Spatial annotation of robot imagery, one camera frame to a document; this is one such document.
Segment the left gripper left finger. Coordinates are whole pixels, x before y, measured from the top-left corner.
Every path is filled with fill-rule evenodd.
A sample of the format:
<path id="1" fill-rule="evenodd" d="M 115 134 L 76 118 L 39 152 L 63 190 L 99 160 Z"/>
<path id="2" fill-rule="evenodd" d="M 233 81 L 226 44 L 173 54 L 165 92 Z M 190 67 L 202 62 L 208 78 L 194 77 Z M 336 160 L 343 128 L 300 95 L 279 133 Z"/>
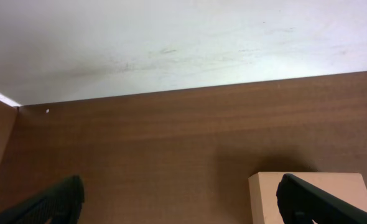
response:
<path id="1" fill-rule="evenodd" d="M 0 212 L 0 224 L 77 224 L 85 201 L 77 175 Z"/>

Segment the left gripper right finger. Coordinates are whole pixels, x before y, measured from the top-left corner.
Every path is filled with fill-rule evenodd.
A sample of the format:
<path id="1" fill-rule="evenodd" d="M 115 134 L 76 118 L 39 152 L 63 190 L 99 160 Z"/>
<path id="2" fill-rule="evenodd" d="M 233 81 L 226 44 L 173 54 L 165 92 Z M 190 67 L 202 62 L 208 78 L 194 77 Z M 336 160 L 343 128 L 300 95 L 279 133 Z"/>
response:
<path id="1" fill-rule="evenodd" d="M 367 224 L 367 212 L 293 174 L 282 176 L 276 197 L 285 224 Z"/>

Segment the cardboard box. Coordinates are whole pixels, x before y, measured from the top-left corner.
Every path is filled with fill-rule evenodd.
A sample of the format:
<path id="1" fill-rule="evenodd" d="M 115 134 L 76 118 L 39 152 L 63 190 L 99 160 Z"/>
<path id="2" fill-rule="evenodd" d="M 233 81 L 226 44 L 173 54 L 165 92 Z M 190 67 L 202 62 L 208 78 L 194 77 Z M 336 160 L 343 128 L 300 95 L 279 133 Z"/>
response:
<path id="1" fill-rule="evenodd" d="M 276 192 L 284 172 L 258 172 L 249 179 L 253 223 L 282 223 Z M 294 172 L 295 176 L 367 212 L 367 188 L 359 173 Z"/>

